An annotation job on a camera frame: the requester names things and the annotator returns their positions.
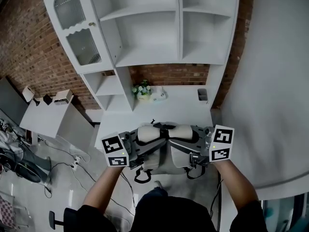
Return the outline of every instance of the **power strip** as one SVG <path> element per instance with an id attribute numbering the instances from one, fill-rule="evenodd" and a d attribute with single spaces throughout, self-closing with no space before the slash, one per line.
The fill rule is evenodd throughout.
<path id="1" fill-rule="evenodd" d="M 80 160 L 81 160 L 81 157 L 75 157 L 75 161 L 71 164 L 71 167 L 74 171 L 76 171 Z"/>

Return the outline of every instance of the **white wall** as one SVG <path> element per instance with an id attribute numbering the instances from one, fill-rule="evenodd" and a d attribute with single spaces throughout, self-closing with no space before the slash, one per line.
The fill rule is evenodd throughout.
<path id="1" fill-rule="evenodd" d="M 254 0 L 222 118 L 235 128 L 232 161 L 261 200 L 309 191 L 309 175 L 291 180 L 309 172 L 309 0 Z M 225 187 L 222 195 L 225 232 L 237 212 Z"/>

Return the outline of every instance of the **person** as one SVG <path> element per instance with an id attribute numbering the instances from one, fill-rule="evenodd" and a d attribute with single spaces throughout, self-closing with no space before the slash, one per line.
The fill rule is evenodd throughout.
<path id="1" fill-rule="evenodd" d="M 238 210 L 230 231 L 267 232 L 261 205 L 254 187 L 230 161 L 214 163 Z M 79 231 L 115 232 L 104 216 L 123 167 L 108 167 L 85 197 L 77 211 Z M 206 231 L 215 232 L 207 208 L 196 202 L 170 197 L 161 187 L 145 194 L 136 207 L 132 232 Z"/>

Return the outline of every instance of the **black strap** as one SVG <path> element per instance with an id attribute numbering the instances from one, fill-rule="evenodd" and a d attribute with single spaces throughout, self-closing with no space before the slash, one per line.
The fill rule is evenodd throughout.
<path id="1" fill-rule="evenodd" d="M 139 183 L 139 184 L 145 184 L 145 183 L 147 183 L 147 182 L 149 182 L 151 180 L 151 173 L 150 173 L 150 171 L 152 169 L 148 169 L 147 171 L 145 171 L 145 173 L 147 173 L 148 179 L 146 179 L 146 180 L 138 180 L 137 177 L 140 176 L 140 171 L 141 170 L 142 170 L 142 168 L 139 168 L 139 169 L 136 170 L 136 176 L 134 177 L 134 181 Z"/>
<path id="2" fill-rule="evenodd" d="M 190 179 L 190 180 L 197 179 L 197 178 L 201 177 L 201 176 L 205 173 L 205 167 L 204 167 L 204 166 L 202 166 L 202 172 L 201 172 L 201 175 L 200 175 L 200 176 L 198 176 L 198 177 L 191 177 L 191 176 L 189 175 L 190 169 L 189 169 L 189 168 L 187 168 L 187 167 L 185 167 L 184 169 L 185 169 L 185 171 L 186 171 L 186 173 L 187 173 L 187 177 L 188 177 L 188 179 Z"/>

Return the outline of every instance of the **black shirt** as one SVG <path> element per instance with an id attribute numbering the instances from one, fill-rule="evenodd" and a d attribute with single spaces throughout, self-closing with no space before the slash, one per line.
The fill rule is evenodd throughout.
<path id="1" fill-rule="evenodd" d="M 96 208 L 83 205 L 77 212 L 79 231 L 115 232 L 110 221 Z M 206 231 L 215 232 L 207 209 L 196 202 L 176 197 L 152 197 L 139 202 L 131 232 Z M 243 207 L 231 225 L 231 232 L 267 232 L 258 201 Z"/>

